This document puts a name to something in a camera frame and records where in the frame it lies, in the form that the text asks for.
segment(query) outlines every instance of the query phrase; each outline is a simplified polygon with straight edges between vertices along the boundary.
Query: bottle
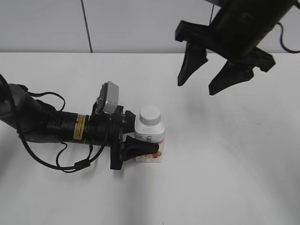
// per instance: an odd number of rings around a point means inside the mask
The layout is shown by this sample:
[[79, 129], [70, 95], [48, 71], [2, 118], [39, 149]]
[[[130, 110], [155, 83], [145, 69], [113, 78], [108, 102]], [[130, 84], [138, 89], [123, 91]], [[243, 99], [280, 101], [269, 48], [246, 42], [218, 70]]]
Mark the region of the bottle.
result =
[[144, 106], [135, 119], [135, 139], [159, 145], [156, 154], [136, 157], [137, 162], [161, 162], [165, 145], [165, 123], [156, 106]]

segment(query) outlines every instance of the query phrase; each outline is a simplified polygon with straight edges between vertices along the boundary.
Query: black cable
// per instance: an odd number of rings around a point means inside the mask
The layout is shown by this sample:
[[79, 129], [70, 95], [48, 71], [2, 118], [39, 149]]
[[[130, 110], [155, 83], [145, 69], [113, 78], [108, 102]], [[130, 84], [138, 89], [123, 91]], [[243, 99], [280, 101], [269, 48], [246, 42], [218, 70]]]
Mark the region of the black cable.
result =
[[87, 22], [87, 19], [86, 19], [86, 14], [85, 14], [85, 9], [84, 9], [84, 3], [83, 3], [83, 0], [80, 0], [80, 1], [81, 1], [81, 9], [82, 9], [83, 18], [84, 18], [86, 34], [88, 36], [88, 41], [89, 41], [90, 53], [93, 53], [92, 43], [90, 41], [90, 32], [89, 32], [88, 22]]
[[66, 105], [65, 99], [61, 95], [59, 95], [59, 94], [57, 94], [55, 92], [47, 91], [47, 92], [43, 92], [43, 93], [38, 93], [37, 94], [37, 93], [32, 93], [32, 92], [28, 91], [27, 93], [30, 94], [30, 96], [35, 97], [35, 98], [42, 97], [44, 95], [55, 95], [55, 96], [59, 97], [61, 100], [63, 100], [63, 102], [64, 102], [62, 108], [60, 109], [60, 112], [63, 111], [64, 108], [65, 108], [65, 105]]
[[300, 2], [297, 1], [297, 2], [295, 3], [295, 7], [297, 7], [298, 9], [300, 9]]
[[[57, 154], [56, 159], [55, 159], [55, 162], [56, 162], [56, 165], [57, 165], [58, 167], [62, 168], [62, 167], [60, 166], [60, 164], [59, 164], [59, 157], [60, 157], [61, 153], [62, 153], [64, 150], [66, 150], [66, 148], [68, 147], [68, 145], [67, 145], [65, 142], [60, 142], [60, 143], [61, 143], [61, 144], [64, 144], [65, 147]], [[102, 153], [102, 151], [103, 151], [105, 145], [106, 145], [106, 143], [105, 143], [105, 144], [102, 144], [101, 147], [100, 147], [100, 149], [99, 149], [99, 151], [97, 152], [97, 154], [96, 154], [92, 159], [90, 159], [90, 156], [91, 156], [92, 151], [93, 151], [93, 144], [90, 143], [90, 144], [89, 144], [89, 155], [88, 155], [88, 157], [87, 157], [85, 160], [88, 160], [89, 164], [92, 163], [92, 162], [93, 162], [96, 158], [98, 158], [99, 155]], [[62, 169], [62, 171], [65, 172], [65, 173], [74, 173], [74, 172], [80, 171], [80, 170], [82, 170], [82, 169], [84, 169], [84, 168], [86, 168], [86, 167], [78, 167], [78, 168], [76, 168], [76, 169], [74, 169], [74, 170], [71, 170], [71, 171]]]
[[281, 34], [280, 34], [280, 45], [281, 45], [281, 47], [282, 47], [286, 52], [288, 52], [288, 53], [292, 53], [292, 54], [298, 54], [298, 53], [300, 53], [300, 51], [291, 50], [291, 49], [289, 49], [289, 48], [287, 48], [287, 47], [285, 46], [285, 44], [284, 44], [284, 42], [283, 42], [284, 27], [283, 27], [282, 23], [280, 23], [280, 22], [278, 22], [277, 24], [278, 24], [278, 25], [280, 26], [280, 28], [281, 28]]
[[212, 5], [211, 14], [210, 14], [210, 24], [212, 20], [212, 14], [214, 13], [214, 9], [215, 9], [215, 4]]
[[[47, 162], [41, 160], [39, 157], [37, 157], [33, 153], [33, 151], [31, 150], [31, 148], [29, 147], [29, 145], [28, 145], [28, 143], [25, 139], [24, 132], [21, 128], [20, 121], [19, 121], [19, 118], [18, 118], [18, 115], [17, 115], [17, 110], [16, 110], [16, 106], [15, 106], [14, 97], [13, 97], [13, 94], [10, 90], [9, 84], [6, 82], [5, 78], [1, 74], [0, 74], [0, 82], [3, 85], [3, 88], [5, 88], [5, 90], [7, 91], [7, 97], [8, 97], [9, 103], [11, 105], [11, 109], [12, 109], [13, 117], [15, 119], [15, 125], [16, 125], [17, 132], [18, 132], [19, 137], [22, 141], [22, 144], [24, 145], [24, 148], [27, 150], [27, 152], [30, 154], [30, 156], [34, 160], [36, 160], [38, 163], [40, 163], [40, 164], [42, 164], [42, 165], [44, 165], [48, 168], [54, 169], [54, 170], [73, 170], [73, 169], [77, 169], [76, 166], [61, 167], [61, 166], [52, 165], [50, 163], [47, 163]], [[109, 129], [107, 128], [104, 142], [103, 142], [101, 148], [99, 149], [99, 151], [97, 152], [97, 154], [89, 161], [90, 163], [93, 162], [101, 154], [101, 152], [103, 151], [104, 147], [106, 146], [106, 142], [108, 140], [108, 133], [109, 133]]]

